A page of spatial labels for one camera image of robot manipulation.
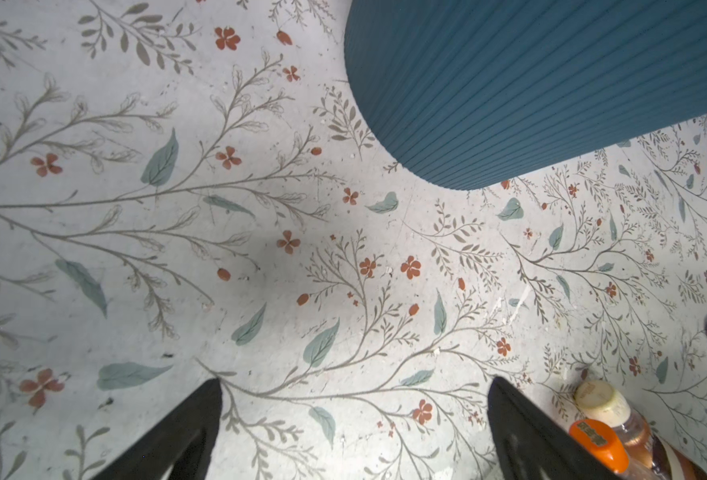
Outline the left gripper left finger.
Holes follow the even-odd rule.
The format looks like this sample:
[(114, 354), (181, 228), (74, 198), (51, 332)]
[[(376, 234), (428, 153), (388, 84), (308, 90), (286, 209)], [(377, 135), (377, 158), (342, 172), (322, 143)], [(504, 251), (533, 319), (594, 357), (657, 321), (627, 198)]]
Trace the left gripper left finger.
[(221, 410), (219, 382), (204, 382), (96, 477), (204, 479), (219, 432)]

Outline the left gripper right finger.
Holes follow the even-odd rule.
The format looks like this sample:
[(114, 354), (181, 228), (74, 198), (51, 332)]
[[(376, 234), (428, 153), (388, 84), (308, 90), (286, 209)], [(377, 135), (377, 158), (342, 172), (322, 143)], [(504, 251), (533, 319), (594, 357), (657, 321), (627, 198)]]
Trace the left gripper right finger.
[(487, 402), (495, 452), (506, 480), (617, 477), (507, 380), (493, 378)]

